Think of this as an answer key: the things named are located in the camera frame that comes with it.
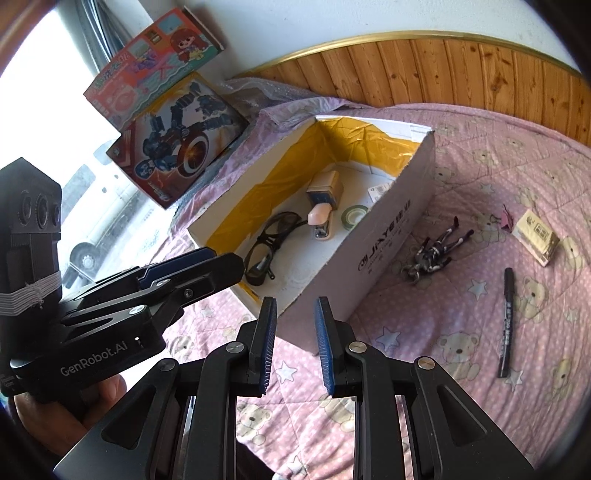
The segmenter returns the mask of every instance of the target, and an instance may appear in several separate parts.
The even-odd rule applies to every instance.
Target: camera lens
[[[21,193],[21,208],[18,212],[18,217],[21,219],[21,223],[26,225],[31,218],[31,210],[33,209],[33,201],[29,192],[24,191]]]
[[[53,225],[57,226],[58,223],[60,223],[60,215],[61,215],[61,209],[59,205],[54,205],[53,206]]]
[[[37,224],[41,228],[47,225],[47,199],[44,195],[39,195],[37,199]]]

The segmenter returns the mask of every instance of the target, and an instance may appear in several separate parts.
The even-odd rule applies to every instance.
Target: tape roll
[[[340,216],[340,221],[347,230],[352,230],[368,212],[365,205],[353,205]]]

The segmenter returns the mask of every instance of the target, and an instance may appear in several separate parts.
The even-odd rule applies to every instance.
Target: metal screw
[[[368,349],[368,346],[363,342],[351,342],[349,344],[349,350],[353,353],[363,353]]]
[[[176,361],[173,358],[163,358],[158,362],[158,370],[162,372],[171,371],[176,365]]]
[[[433,370],[435,368],[435,360],[427,356],[422,356],[418,359],[418,367],[423,370]]]
[[[230,353],[240,353],[244,350],[244,343],[242,342],[230,342],[226,345],[226,351]]]
[[[133,307],[130,311],[129,314],[130,315],[135,315],[136,313],[141,312],[144,308],[146,308],[146,305],[138,305],[137,307]]]

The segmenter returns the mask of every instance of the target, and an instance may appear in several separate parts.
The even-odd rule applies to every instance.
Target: curtain
[[[61,0],[57,10],[94,74],[132,38],[102,0]]]

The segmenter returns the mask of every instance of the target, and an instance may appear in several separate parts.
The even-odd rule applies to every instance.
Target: quilted blanket
[[[192,249],[187,226],[298,121],[338,107],[347,115],[432,126],[437,147],[436,194],[428,209],[356,312],[340,320],[387,356],[435,358],[535,464],[563,431],[591,377],[588,148],[539,125],[470,108],[347,110],[343,100],[298,100],[262,111],[216,180],[180,212],[157,260]],[[560,247],[548,267],[500,229],[503,205],[516,220],[531,208],[557,232]],[[475,230],[472,239],[445,270],[417,286],[402,281],[400,269],[418,245],[437,237],[454,216],[461,231]],[[510,377],[498,379],[505,267],[516,275],[517,326]],[[202,358],[251,319],[223,291],[188,308],[166,331],[168,349],[181,362]],[[277,480],[345,480],[352,476],[354,417],[354,399],[327,397],[318,357],[277,339],[268,394],[239,402],[236,431]],[[402,435],[407,441],[404,425]]]

